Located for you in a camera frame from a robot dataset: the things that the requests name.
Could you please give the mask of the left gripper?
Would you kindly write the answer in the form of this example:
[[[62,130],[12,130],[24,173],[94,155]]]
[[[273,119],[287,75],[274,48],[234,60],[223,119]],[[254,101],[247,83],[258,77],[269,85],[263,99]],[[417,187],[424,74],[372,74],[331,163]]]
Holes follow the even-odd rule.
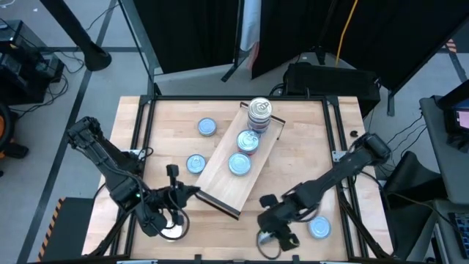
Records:
[[[183,202],[184,183],[177,179],[177,176],[179,175],[178,165],[167,165],[166,173],[169,177],[170,184],[169,186],[160,189],[158,211],[162,213],[164,210],[167,210],[171,216],[173,224],[184,224],[184,216],[182,214],[182,208],[185,207],[185,202]],[[185,199],[190,199],[199,191],[200,187],[188,186],[185,190]]]

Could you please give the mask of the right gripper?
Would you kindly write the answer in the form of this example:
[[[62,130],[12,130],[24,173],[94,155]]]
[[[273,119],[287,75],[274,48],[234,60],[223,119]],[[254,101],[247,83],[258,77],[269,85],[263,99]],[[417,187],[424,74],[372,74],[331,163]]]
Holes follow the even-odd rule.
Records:
[[[289,228],[289,223],[300,215],[304,207],[290,196],[279,202],[274,194],[264,195],[259,203],[265,209],[257,216],[260,230],[277,238],[283,251],[299,247],[300,241]]]

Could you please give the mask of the teal tuna can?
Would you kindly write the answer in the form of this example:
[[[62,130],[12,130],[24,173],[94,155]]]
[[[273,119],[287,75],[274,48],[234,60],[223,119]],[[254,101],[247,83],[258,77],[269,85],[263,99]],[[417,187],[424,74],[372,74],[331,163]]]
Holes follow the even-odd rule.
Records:
[[[192,174],[200,174],[206,166],[205,158],[200,154],[193,154],[186,161],[187,170]]]

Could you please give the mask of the black hazard-striped platform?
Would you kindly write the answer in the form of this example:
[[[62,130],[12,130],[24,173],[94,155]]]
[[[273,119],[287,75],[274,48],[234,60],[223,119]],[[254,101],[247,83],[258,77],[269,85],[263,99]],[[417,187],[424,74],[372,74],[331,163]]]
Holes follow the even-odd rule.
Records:
[[[37,255],[37,262],[74,260],[82,255],[93,199],[60,198]]]

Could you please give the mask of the black stand foot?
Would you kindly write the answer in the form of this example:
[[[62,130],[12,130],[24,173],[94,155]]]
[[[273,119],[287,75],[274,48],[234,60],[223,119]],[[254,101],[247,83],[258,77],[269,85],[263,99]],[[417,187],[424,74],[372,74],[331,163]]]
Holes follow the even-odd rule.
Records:
[[[225,73],[225,75],[221,78],[222,82],[227,82],[231,76],[234,74],[236,69],[240,66],[240,44],[242,39],[243,33],[243,16],[244,16],[244,5],[245,0],[238,0],[238,7],[237,7],[237,24],[236,24],[236,35],[235,35],[235,42],[234,42],[234,59],[233,64],[229,68],[229,70]]]

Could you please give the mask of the black office chair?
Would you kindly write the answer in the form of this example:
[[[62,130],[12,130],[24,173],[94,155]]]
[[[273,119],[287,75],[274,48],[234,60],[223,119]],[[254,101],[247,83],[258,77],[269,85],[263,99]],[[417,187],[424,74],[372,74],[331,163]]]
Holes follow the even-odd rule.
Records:
[[[400,260],[422,260],[436,219],[429,206],[447,197],[441,174],[422,165],[407,151],[383,187],[385,216],[394,255]]]

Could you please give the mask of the black equipment box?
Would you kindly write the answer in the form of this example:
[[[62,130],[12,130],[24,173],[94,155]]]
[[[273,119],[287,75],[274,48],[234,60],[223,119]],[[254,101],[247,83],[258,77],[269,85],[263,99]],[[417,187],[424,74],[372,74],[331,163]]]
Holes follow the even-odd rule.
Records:
[[[290,64],[283,77],[287,95],[356,97],[365,117],[380,102],[380,80],[375,73],[337,67]]]

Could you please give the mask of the black curtain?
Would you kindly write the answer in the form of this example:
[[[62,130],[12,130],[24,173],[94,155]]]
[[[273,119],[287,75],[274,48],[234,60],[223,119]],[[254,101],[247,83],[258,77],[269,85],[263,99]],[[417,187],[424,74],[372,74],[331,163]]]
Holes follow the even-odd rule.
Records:
[[[133,0],[164,73],[231,64],[239,0]]]
[[[469,20],[469,0],[262,0],[254,78],[320,45],[393,92]]]

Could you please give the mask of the grey desk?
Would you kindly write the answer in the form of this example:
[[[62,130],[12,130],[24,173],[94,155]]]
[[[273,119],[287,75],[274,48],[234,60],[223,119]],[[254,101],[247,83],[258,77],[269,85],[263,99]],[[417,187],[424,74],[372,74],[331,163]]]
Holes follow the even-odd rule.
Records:
[[[433,202],[433,206],[445,217],[448,217],[449,213],[469,213],[469,205],[456,205],[446,200],[437,199]],[[469,259],[462,257],[453,227],[439,216],[434,235],[443,264],[469,264]]]
[[[422,98],[419,103],[448,198],[455,204],[469,205],[469,153],[462,153],[446,143],[448,134],[443,111],[435,100]]]

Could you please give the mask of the black keyboard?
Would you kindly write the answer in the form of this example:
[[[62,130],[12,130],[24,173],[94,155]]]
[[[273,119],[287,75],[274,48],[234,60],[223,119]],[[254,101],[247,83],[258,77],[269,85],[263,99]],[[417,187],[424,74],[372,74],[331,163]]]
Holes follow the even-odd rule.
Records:
[[[449,213],[450,222],[457,228],[457,244],[464,259],[469,259],[469,213]]]

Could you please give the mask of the orange black floor machine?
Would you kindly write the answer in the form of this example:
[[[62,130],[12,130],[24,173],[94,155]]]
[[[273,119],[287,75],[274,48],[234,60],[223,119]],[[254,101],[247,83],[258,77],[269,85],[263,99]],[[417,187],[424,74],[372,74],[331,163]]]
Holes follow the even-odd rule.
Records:
[[[0,102],[0,159],[5,157],[22,159],[29,152],[29,148],[14,140],[15,124],[19,115],[8,105]]]

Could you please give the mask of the black pole with round base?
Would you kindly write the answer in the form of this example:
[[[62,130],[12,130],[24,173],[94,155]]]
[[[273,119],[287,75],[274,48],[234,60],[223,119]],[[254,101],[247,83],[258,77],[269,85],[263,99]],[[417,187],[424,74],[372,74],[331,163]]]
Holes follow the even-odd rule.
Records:
[[[40,2],[81,49],[87,70],[99,71],[111,64],[111,55],[92,41],[64,0],[40,0]]]

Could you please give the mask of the black equipment cart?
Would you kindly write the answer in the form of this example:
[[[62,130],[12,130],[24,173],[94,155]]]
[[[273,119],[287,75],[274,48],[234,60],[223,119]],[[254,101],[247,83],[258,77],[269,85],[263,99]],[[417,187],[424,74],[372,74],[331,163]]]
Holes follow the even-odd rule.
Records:
[[[0,20],[0,101],[40,103],[49,84],[62,78],[64,63],[21,20]]]

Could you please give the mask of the black monitor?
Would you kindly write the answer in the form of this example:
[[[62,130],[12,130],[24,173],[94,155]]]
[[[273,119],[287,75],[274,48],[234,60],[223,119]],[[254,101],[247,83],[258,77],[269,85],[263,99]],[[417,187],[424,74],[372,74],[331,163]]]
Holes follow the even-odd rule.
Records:
[[[438,99],[437,106],[443,110],[446,143],[462,153],[469,153],[469,79]]]

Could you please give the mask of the wooden shelf with black frame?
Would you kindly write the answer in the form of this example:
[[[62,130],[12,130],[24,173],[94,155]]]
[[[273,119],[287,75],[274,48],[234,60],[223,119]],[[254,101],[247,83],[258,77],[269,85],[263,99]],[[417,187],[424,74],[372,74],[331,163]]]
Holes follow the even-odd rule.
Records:
[[[241,176],[233,174],[229,169],[229,158],[238,151],[237,135],[248,128],[248,105],[241,102],[238,112],[196,181],[196,186],[200,187],[200,200],[234,219],[239,219],[284,125],[284,120],[272,116],[267,131],[260,136],[259,149],[249,156],[249,171]]]

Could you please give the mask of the black aluminium table frame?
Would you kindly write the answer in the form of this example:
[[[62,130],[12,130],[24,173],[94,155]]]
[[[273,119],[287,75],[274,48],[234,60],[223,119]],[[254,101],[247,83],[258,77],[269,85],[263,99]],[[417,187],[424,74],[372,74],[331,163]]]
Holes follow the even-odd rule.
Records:
[[[119,101],[110,140],[118,148],[140,148],[148,144],[152,155],[147,159],[144,179],[152,188],[169,184],[167,164],[177,164],[179,179],[188,185],[196,182],[185,162],[194,153],[210,157],[240,108],[237,97],[160,96],[154,106],[138,97]],[[358,101],[340,97],[337,106],[301,98],[275,98],[273,113],[285,121],[285,127],[248,197],[239,219],[220,212],[203,201],[190,199],[186,207],[191,220],[188,234],[179,241],[146,236],[138,225],[126,224],[121,231],[119,253],[136,259],[193,260],[264,260],[276,254],[270,243],[256,247],[261,212],[259,198],[281,195],[294,185],[319,177],[332,165],[330,146],[342,148],[352,143],[351,131],[364,133]],[[216,133],[203,136],[198,123],[202,118],[215,120]]]

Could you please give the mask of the grey metal post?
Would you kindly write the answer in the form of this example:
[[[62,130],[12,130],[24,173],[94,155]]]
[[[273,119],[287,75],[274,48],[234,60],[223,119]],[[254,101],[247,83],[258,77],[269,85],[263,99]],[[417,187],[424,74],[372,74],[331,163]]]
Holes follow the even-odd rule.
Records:
[[[117,1],[147,73],[149,80],[147,94],[162,95],[160,87],[155,80],[156,75],[161,73],[160,63],[152,47],[147,31],[144,28],[144,24],[140,18],[139,11],[135,6],[135,2],[134,0]]]

